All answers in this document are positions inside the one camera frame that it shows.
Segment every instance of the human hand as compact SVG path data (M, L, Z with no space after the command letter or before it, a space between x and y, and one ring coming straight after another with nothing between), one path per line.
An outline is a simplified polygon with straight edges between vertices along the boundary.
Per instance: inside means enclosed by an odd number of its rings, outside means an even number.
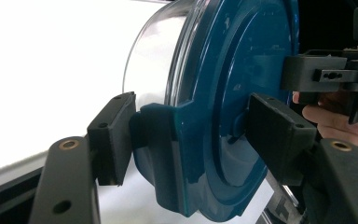
M293 93L298 104L299 92ZM323 138L336 138L358 146L358 123L350 125L349 117L343 115L348 93L344 91L323 93L318 105L306 105L302 111L305 119L317 123Z

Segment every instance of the blue lid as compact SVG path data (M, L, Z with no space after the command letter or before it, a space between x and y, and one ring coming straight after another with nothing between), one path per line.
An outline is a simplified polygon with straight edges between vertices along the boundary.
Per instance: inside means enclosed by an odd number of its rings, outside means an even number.
M267 173L243 135L246 110L252 92L287 101L281 71L284 57L297 54L298 13L296 0L206 2L176 104L143 106L131 138L161 206L227 221L242 214Z

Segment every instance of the white surface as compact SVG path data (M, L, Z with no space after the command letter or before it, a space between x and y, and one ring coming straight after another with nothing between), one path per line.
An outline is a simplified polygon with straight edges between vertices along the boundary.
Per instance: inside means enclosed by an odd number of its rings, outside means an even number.
M160 7L129 0L0 0L0 168L86 133L121 93L132 42ZM262 207L272 194L263 186L256 201ZM99 195L103 223L209 223L200 214L184 218L159 207L133 166L123 187L100 188ZM259 210L228 223L251 223Z

